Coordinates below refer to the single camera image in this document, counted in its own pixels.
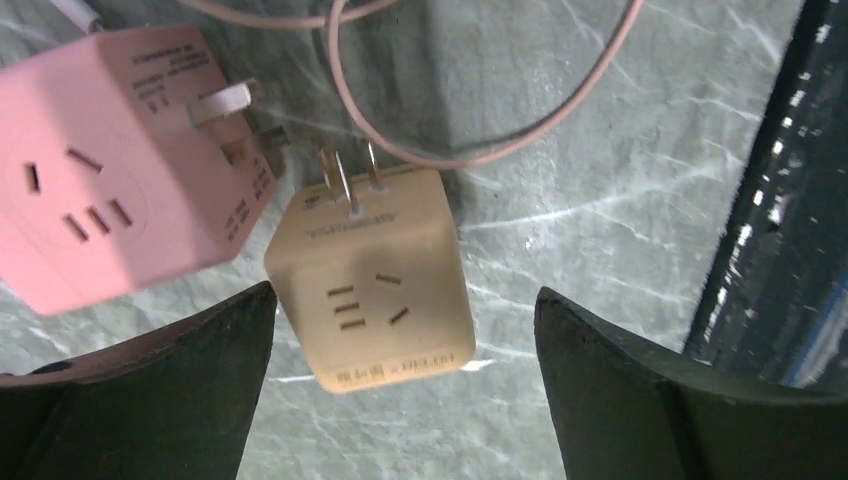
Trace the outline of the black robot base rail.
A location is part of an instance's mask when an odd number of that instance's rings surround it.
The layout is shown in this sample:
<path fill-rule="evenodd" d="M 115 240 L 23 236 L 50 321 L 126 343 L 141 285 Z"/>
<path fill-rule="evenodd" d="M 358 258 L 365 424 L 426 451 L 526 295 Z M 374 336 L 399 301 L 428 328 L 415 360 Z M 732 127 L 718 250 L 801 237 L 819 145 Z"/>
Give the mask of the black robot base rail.
<path fill-rule="evenodd" d="M 683 352 L 804 388 L 846 329 L 847 5 L 803 4 Z"/>

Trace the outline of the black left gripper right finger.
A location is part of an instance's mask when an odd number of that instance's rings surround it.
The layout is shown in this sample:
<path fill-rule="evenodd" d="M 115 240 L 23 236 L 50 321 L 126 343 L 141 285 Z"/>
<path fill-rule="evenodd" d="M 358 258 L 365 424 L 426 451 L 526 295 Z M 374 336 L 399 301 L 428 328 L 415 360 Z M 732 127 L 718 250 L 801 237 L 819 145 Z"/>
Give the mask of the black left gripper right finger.
<path fill-rule="evenodd" d="M 536 352 L 570 479 L 843 479 L 843 396 L 730 375 L 537 294 Z"/>

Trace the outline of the beige cube socket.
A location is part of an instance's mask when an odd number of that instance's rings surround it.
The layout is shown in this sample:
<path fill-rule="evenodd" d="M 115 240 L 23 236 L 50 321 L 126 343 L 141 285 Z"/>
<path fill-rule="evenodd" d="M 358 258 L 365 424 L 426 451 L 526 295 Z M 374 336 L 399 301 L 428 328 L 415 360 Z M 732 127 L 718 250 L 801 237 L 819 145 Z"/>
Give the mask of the beige cube socket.
<path fill-rule="evenodd" d="M 457 228 L 439 172 L 415 165 L 349 176 L 317 152 L 324 180 L 298 191 L 264 267 L 320 386 L 340 394 L 455 371 L 474 322 Z"/>

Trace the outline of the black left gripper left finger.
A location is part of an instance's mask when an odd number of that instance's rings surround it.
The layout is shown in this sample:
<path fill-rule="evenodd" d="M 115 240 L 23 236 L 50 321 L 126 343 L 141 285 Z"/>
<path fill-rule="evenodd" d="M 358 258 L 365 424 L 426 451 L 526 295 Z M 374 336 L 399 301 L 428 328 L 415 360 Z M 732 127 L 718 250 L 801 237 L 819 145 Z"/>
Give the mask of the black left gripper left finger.
<path fill-rule="evenodd" d="M 1 378 L 5 479 L 233 479 L 273 343 L 258 283 L 85 355 Z"/>

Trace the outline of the pink cube socket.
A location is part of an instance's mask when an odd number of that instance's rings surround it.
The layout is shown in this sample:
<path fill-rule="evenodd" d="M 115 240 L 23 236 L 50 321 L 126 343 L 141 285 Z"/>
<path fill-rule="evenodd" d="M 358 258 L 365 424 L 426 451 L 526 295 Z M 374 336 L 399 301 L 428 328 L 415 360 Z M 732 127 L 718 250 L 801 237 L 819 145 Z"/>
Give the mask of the pink cube socket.
<path fill-rule="evenodd" d="M 1 277 L 56 315 L 233 260 L 276 178 L 194 25 L 94 33 L 1 70 Z"/>

